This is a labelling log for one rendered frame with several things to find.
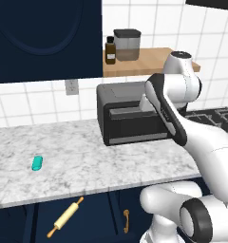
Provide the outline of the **navy open drawer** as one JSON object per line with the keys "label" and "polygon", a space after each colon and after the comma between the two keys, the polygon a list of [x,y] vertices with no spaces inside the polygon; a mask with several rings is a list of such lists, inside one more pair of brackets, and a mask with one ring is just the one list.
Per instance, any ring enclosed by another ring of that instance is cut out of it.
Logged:
{"label": "navy open drawer", "polygon": [[31,243],[111,243],[117,236],[107,193],[86,196],[65,226],[51,238],[53,223],[77,197],[40,203]]}

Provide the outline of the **brown bottle with label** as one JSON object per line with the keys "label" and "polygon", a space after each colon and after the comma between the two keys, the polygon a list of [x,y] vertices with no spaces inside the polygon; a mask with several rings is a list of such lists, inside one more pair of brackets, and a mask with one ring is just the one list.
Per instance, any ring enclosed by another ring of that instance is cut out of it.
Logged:
{"label": "brown bottle with label", "polygon": [[114,65],[116,62],[116,46],[113,36],[106,37],[105,43],[105,62],[108,65]]}

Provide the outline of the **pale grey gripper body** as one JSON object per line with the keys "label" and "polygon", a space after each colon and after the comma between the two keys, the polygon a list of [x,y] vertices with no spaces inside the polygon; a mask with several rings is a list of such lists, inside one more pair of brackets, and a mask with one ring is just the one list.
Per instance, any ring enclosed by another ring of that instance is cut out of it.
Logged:
{"label": "pale grey gripper body", "polygon": [[139,107],[142,112],[155,112],[155,108],[152,103],[146,98],[145,95],[142,95]]}

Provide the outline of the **grey canister with black lid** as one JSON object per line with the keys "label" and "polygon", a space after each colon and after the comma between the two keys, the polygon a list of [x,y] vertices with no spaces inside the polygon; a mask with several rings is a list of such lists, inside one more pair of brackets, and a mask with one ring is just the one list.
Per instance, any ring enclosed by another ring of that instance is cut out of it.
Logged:
{"label": "grey canister with black lid", "polygon": [[141,32],[134,28],[114,29],[116,58],[120,61],[136,61],[140,55]]}

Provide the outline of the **wooden rolling pin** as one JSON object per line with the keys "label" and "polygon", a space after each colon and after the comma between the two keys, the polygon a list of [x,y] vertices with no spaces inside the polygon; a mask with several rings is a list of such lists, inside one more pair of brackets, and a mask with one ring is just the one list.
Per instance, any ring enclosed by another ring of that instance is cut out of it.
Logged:
{"label": "wooden rolling pin", "polygon": [[53,229],[47,233],[47,238],[51,238],[53,234],[61,230],[68,220],[75,214],[75,212],[79,209],[80,203],[84,200],[81,196],[77,202],[73,202],[63,213],[62,215],[54,222]]}

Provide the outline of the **black extractor hood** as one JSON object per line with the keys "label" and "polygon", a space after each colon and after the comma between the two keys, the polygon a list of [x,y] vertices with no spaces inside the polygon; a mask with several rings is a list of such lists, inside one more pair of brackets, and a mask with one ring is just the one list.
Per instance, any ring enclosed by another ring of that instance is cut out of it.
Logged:
{"label": "black extractor hood", "polygon": [[198,7],[228,10],[228,0],[185,0],[185,3]]}

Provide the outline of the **grey wall socket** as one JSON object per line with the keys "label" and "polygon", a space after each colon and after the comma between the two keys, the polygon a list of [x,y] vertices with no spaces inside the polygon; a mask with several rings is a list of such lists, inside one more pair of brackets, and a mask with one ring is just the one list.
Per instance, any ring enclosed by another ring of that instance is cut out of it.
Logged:
{"label": "grey wall socket", "polygon": [[77,79],[65,80],[66,94],[78,95],[79,94],[79,84]]}

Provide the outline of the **navy base cupboard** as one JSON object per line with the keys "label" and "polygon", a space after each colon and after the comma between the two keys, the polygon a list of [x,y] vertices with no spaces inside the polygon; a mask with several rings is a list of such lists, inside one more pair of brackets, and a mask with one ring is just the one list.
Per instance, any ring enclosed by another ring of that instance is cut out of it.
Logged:
{"label": "navy base cupboard", "polygon": [[0,243],[30,243],[34,206],[0,209]]}

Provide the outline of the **navy base cupboard door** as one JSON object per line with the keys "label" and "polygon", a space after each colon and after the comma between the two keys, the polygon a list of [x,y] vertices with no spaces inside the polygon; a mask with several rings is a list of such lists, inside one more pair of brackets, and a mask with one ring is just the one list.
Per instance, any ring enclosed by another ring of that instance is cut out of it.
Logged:
{"label": "navy base cupboard door", "polygon": [[143,187],[119,190],[117,200],[121,211],[123,226],[126,224],[124,210],[129,211],[129,229],[123,236],[121,243],[140,243],[142,235],[149,228],[152,215],[148,214],[141,206],[140,194]]}

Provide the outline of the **wooden wall shelf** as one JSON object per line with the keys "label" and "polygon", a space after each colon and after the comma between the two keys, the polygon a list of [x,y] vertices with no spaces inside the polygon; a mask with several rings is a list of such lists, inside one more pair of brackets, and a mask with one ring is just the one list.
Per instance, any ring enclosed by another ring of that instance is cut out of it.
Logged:
{"label": "wooden wall shelf", "polygon": [[141,48],[137,61],[119,61],[114,65],[105,62],[103,53],[103,77],[142,76],[162,73],[164,62],[172,52],[169,47]]}

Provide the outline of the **black hob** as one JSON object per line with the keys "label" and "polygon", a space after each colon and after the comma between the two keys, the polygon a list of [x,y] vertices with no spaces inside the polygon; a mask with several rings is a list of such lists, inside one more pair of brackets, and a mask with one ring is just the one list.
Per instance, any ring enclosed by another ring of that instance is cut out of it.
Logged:
{"label": "black hob", "polygon": [[189,111],[186,119],[220,127],[228,133],[228,107]]}

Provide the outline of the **navy wall cupboard door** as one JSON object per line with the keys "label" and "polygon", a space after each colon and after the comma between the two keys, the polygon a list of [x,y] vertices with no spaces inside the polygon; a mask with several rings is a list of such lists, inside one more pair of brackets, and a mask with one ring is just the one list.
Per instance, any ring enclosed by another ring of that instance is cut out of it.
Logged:
{"label": "navy wall cupboard door", "polygon": [[102,0],[0,0],[0,84],[102,75]]}

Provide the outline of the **teal oblong object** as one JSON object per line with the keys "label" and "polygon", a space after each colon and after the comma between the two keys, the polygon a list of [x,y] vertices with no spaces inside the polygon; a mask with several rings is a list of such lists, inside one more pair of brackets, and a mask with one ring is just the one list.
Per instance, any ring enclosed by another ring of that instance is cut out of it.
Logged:
{"label": "teal oblong object", "polygon": [[42,168],[42,163],[43,163],[43,157],[35,156],[32,161],[31,169],[33,171],[39,171]]}

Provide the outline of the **black toaster oven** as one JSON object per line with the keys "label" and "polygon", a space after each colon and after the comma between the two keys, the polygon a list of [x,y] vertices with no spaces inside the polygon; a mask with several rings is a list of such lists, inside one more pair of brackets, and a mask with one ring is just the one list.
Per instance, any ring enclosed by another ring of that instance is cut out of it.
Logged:
{"label": "black toaster oven", "polygon": [[144,82],[99,84],[97,118],[106,146],[149,140],[166,140],[171,135],[155,111],[141,111]]}

